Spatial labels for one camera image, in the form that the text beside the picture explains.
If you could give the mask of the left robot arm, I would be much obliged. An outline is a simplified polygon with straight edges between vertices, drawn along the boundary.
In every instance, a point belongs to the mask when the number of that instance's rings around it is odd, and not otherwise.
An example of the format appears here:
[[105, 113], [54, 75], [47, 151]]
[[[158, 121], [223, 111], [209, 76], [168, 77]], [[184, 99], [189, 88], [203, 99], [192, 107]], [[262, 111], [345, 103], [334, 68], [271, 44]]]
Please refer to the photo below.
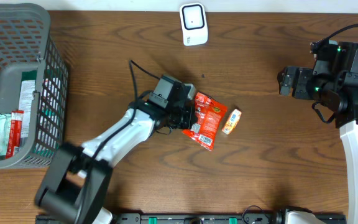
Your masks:
[[94, 223], [102, 214], [114, 167], [162, 127], [189, 129], [195, 102], [168, 100], [165, 106], [136, 99], [124, 116], [81, 146], [60, 146], [35, 195], [35, 204], [63, 223]]

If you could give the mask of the green white packet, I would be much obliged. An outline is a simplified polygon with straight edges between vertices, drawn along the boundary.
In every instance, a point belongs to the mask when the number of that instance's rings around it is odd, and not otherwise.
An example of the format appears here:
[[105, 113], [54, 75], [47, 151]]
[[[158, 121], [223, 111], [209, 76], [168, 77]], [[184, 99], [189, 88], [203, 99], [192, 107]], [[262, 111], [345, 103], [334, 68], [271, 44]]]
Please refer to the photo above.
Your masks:
[[32, 102], [34, 100], [33, 92], [37, 80], [37, 70], [31, 70], [21, 73], [21, 87], [19, 94], [18, 110], [23, 111], [21, 140], [28, 138], [30, 133], [30, 119], [37, 118], [37, 111], [32, 111]]

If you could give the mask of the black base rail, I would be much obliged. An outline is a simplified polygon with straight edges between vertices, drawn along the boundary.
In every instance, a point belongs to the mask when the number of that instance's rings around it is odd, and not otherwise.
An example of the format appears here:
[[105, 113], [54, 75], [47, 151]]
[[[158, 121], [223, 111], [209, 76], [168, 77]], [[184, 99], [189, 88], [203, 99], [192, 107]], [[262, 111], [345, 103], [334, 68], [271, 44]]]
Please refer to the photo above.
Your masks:
[[[345, 215], [316, 215], [323, 223], [346, 224]], [[185, 223], [204, 223], [204, 224], [243, 224], [243, 223], [269, 223], [268, 218], [263, 214], [248, 213], [245, 221], [241, 215], [141, 215], [138, 213], [123, 213], [113, 215], [114, 224], [185, 224]], [[36, 224], [58, 224], [62, 223], [46, 215], [37, 215]]]

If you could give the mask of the slim red stick packet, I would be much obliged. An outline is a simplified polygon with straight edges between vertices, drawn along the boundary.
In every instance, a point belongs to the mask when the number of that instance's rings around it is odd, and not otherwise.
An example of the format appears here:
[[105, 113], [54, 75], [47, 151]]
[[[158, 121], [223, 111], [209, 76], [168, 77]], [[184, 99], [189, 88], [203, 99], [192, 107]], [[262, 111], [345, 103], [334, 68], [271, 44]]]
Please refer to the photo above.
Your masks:
[[15, 110], [11, 113], [11, 128], [9, 132], [6, 159], [11, 158], [19, 151], [23, 117], [24, 111], [22, 110]]

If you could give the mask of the grey plastic mesh basket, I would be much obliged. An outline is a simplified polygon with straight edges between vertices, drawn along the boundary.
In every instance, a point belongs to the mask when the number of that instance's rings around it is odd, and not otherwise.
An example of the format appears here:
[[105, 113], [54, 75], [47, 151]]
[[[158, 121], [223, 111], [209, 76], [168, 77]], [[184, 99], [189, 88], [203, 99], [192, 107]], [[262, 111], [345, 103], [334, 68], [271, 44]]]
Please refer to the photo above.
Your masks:
[[30, 133], [0, 169], [46, 167], [63, 142], [69, 71], [50, 35], [50, 15], [32, 3], [0, 4], [0, 114], [18, 110], [21, 73], [37, 70]]

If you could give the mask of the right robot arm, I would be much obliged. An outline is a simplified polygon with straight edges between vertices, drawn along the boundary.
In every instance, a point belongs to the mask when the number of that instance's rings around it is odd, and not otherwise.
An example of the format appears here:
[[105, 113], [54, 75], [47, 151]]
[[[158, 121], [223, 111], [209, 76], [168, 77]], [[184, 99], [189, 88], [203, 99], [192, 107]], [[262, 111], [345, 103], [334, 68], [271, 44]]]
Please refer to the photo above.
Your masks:
[[313, 101], [312, 109], [339, 129], [347, 166], [348, 223], [358, 223], [358, 43], [329, 41], [313, 51], [313, 68], [287, 66], [280, 95]]

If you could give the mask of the white barcode scanner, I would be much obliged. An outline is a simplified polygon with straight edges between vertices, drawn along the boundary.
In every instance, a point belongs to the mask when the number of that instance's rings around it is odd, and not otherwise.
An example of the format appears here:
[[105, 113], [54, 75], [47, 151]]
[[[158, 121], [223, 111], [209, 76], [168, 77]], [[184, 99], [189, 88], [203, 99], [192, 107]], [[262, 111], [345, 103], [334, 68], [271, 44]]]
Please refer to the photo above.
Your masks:
[[204, 6], [199, 2], [180, 7], [181, 29], [184, 46], [203, 45], [208, 41], [208, 24]]

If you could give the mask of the large red snack bag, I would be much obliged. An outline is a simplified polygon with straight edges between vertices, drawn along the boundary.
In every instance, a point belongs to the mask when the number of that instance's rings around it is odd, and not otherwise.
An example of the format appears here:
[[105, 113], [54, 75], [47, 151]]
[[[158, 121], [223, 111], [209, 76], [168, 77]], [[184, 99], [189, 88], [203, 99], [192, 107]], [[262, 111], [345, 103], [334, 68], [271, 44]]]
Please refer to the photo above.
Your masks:
[[195, 113], [198, 120], [182, 133], [212, 151], [219, 125], [226, 112], [227, 106], [198, 92], [195, 96]]

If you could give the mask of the small orange snack packet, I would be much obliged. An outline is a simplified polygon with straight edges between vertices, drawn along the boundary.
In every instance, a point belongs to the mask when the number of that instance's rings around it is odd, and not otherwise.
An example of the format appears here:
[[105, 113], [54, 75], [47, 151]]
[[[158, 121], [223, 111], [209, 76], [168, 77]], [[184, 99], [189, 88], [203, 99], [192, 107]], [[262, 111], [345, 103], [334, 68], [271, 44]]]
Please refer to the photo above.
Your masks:
[[234, 109], [232, 113], [229, 115], [225, 125], [222, 128], [222, 132], [225, 134], [230, 134], [235, 127], [237, 126], [240, 118], [241, 118], [242, 112], [238, 109]]

